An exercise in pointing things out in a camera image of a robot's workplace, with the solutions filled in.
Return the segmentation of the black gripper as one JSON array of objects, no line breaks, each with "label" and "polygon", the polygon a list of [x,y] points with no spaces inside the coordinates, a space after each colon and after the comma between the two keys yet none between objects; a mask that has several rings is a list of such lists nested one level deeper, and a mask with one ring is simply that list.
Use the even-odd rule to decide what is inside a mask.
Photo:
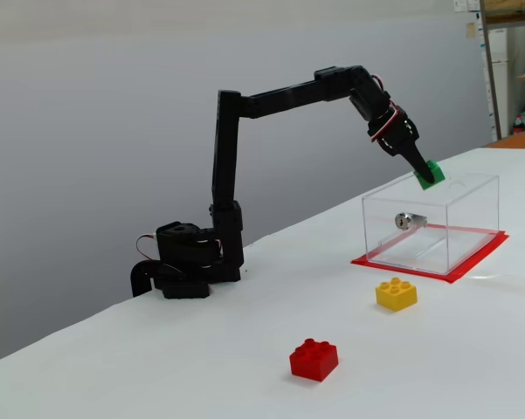
[{"label": "black gripper", "polygon": [[368,135],[390,156],[401,155],[427,183],[434,183],[432,170],[416,147],[418,130],[399,106],[390,104],[380,117],[368,123]]}]

